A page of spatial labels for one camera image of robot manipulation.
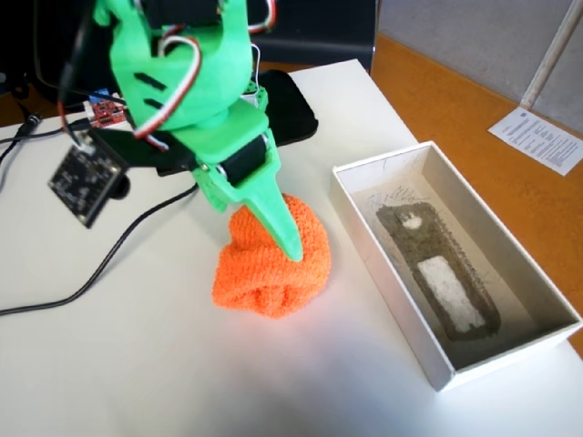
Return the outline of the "green gripper with motor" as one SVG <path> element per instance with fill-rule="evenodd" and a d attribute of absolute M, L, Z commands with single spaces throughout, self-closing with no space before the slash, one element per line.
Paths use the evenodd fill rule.
<path fill-rule="evenodd" d="M 171 173 L 189 170 L 218 211 L 242 203 L 292 261 L 303 259 L 300 231 L 277 184 L 279 155 L 264 111 L 243 99 L 209 121 L 170 132 Z"/>

